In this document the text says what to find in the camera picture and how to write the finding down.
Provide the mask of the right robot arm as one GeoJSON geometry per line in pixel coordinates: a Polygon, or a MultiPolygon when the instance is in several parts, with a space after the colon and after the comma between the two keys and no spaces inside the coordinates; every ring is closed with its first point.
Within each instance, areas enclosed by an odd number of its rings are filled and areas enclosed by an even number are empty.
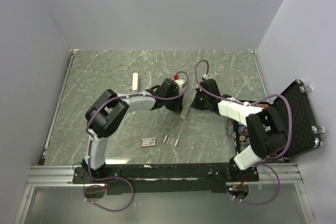
{"type": "Polygon", "coordinates": [[[213,79],[200,82],[192,108],[211,111],[247,127],[249,145],[229,161],[229,175],[235,181],[246,177],[250,167],[286,147],[288,131],[275,108],[223,97],[213,79]]]}

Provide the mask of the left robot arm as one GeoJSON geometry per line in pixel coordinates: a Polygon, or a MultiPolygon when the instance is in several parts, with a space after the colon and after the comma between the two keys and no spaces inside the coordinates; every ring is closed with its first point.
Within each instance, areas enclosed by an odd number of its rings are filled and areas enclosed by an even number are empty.
{"type": "Polygon", "coordinates": [[[104,91],[85,114],[86,132],[89,135],[87,154],[82,160],[85,177],[90,182],[97,183],[107,175],[107,143],[127,113],[152,111],[162,107],[172,112],[181,112],[187,88],[188,81],[175,75],[173,79],[167,78],[161,85],[140,93],[118,94],[111,89],[104,91]]]}

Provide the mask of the beige green stapler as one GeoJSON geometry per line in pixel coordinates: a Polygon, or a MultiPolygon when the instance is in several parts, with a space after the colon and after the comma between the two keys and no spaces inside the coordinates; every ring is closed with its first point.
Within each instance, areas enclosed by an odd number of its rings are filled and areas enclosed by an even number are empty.
{"type": "Polygon", "coordinates": [[[185,98],[183,100],[182,110],[180,114],[181,118],[185,119],[188,116],[192,103],[193,103],[193,98],[185,98]]]}

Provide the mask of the white stapler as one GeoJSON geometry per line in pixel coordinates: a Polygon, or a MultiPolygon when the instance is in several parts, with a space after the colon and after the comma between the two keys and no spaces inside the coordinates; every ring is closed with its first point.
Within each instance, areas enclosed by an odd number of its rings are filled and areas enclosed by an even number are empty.
{"type": "Polygon", "coordinates": [[[137,72],[132,75],[132,91],[138,92],[139,90],[139,74],[137,72]]]}

